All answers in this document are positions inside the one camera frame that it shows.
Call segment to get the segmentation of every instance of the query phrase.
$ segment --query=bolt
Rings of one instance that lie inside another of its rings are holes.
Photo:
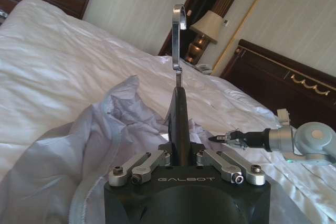
[[[240,185],[244,181],[244,177],[239,173],[235,173],[232,175],[232,180],[235,184]]]
[[[120,174],[122,174],[122,167],[121,166],[115,166],[113,168],[113,174],[114,175],[120,175]]]
[[[251,171],[253,173],[261,173],[261,166],[260,165],[251,165]]]
[[[131,177],[131,183],[134,185],[139,185],[141,184],[142,178],[139,174],[134,174]]]

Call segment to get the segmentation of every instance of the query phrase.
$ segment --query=silver hook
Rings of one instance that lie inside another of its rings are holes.
[[[187,29],[184,5],[177,4],[173,8],[172,54],[173,70],[176,71],[176,86],[182,86],[182,68],[180,67],[180,30]]]

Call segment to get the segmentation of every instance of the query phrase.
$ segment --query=beige wall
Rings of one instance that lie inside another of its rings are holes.
[[[213,65],[222,54],[253,0],[235,0],[220,31],[200,63]],[[336,76],[336,0],[260,0],[220,63],[219,75],[243,38]]]
[[[90,0],[84,20],[157,55],[172,27],[174,4],[185,0]]]

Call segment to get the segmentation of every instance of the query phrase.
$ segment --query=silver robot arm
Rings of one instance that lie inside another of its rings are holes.
[[[309,122],[300,126],[293,134],[288,111],[278,110],[278,118],[281,127],[276,130],[247,133],[231,131],[223,136],[211,137],[210,140],[232,147],[279,151],[291,163],[336,166],[336,133],[331,127],[324,123]]]

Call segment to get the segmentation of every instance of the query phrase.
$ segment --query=bed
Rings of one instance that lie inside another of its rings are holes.
[[[212,134],[279,126],[268,108],[228,81],[182,68],[189,118]],[[0,180],[35,139],[73,121],[134,74],[143,102],[164,118],[175,85],[171,57],[146,54],[44,1],[20,2],[0,27]],[[238,151],[262,165],[313,223],[336,221],[333,167]]]

